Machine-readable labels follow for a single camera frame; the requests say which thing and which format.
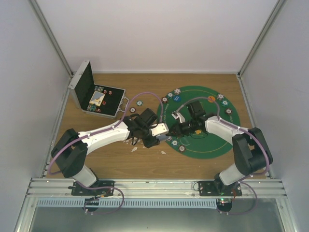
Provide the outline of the blue playing card deck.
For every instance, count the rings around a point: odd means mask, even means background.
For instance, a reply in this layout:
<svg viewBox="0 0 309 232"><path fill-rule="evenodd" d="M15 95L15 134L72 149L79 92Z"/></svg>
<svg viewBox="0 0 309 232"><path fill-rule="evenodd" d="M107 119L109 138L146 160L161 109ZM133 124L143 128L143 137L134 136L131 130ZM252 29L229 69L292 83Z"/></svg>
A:
<svg viewBox="0 0 309 232"><path fill-rule="evenodd" d="M169 138L169 136L166 135L160 135L157 137L157 139L162 142L162 141L166 141Z"/></svg>

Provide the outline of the hundred chips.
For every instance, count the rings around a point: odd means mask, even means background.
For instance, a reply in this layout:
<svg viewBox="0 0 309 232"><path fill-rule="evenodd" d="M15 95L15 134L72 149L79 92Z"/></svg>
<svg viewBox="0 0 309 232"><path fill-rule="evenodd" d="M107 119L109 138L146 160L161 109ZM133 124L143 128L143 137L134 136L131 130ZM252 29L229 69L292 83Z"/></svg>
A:
<svg viewBox="0 0 309 232"><path fill-rule="evenodd" d="M232 112L231 109L227 108L227 109L225 110L225 113L226 113L227 115L231 115L233 112Z"/></svg>
<svg viewBox="0 0 309 232"><path fill-rule="evenodd" d="M178 147L178 150L179 150L180 152L184 152L184 151L185 151L185 146L183 146L183 145L179 146L179 147Z"/></svg>
<svg viewBox="0 0 309 232"><path fill-rule="evenodd" d="M163 97L161 99L161 101L162 101L163 104L166 104L166 103L168 103L168 98L167 97Z"/></svg>

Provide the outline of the blue small blind button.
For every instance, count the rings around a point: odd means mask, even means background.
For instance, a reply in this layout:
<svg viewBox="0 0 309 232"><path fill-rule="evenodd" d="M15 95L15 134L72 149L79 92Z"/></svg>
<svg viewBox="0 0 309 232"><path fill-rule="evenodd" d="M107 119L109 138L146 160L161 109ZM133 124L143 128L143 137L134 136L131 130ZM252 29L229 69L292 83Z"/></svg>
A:
<svg viewBox="0 0 309 232"><path fill-rule="evenodd" d="M181 97L179 95L174 95L172 97L172 99L175 101L175 102L180 102L181 101Z"/></svg>

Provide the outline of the red hundred chip stack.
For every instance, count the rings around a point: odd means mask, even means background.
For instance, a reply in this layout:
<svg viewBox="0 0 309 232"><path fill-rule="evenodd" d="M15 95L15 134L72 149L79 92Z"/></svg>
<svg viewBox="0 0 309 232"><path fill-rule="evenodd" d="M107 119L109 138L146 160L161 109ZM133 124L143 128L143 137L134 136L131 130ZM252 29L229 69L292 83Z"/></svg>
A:
<svg viewBox="0 0 309 232"><path fill-rule="evenodd" d="M135 113L135 112L136 112L136 108L131 107L131 108L130 108L130 113Z"/></svg>

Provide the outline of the ten chips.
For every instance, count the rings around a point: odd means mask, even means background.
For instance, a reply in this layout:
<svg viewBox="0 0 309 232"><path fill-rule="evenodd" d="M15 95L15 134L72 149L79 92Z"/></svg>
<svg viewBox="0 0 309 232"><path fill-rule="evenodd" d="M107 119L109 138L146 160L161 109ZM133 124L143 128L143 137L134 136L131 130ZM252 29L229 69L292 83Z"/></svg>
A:
<svg viewBox="0 0 309 232"><path fill-rule="evenodd" d="M218 94L217 95L217 99L220 100L220 101L223 100L224 99L224 95L223 94Z"/></svg>
<svg viewBox="0 0 309 232"><path fill-rule="evenodd" d="M178 88L174 90L174 94L175 94L175 95L179 95L179 94L180 94L180 92L181 92L181 90L180 90L180 89L178 89Z"/></svg>

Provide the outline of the orange big blind button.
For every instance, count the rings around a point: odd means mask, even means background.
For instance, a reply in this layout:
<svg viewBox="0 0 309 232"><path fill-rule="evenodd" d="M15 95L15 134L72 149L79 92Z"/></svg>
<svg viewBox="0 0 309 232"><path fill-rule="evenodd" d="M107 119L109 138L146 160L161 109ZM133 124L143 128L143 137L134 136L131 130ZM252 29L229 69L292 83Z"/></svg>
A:
<svg viewBox="0 0 309 232"><path fill-rule="evenodd" d="M214 96L208 96L208 101L211 103L215 103L216 98Z"/></svg>

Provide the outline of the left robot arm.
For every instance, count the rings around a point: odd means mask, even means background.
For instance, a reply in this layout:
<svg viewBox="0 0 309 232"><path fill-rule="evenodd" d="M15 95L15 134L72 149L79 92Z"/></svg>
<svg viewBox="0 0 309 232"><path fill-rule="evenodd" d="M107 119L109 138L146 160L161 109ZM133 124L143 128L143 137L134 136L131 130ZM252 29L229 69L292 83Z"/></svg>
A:
<svg viewBox="0 0 309 232"><path fill-rule="evenodd" d="M65 178L73 178L88 195L99 191L98 177L85 165L86 156L106 145L141 139L146 148L160 144L159 136L169 130L165 123L158 122L157 115L149 108L141 114L124 116L120 120L95 130L65 131L51 151L50 166L56 164Z"/></svg>

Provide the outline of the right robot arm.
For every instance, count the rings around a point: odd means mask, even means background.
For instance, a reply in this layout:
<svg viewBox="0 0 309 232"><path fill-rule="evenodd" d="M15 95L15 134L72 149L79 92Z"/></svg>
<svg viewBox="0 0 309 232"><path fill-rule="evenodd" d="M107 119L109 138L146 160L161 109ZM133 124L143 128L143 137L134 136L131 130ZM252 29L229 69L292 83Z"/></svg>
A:
<svg viewBox="0 0 309 232"><path fill-rule="evenodd" d="M179 112L183 107L172 112L177 122L169 129L168 136L184 137L202 130L232 145L234 164L218 173L213 181L218 195L226 195L239 181L251 175L264 175L269 171L273 158L259 128L248 129L230 123L220 117L219 110L215 114L206 114L199 101L187 104L191 119L186 121Z"/></svg>

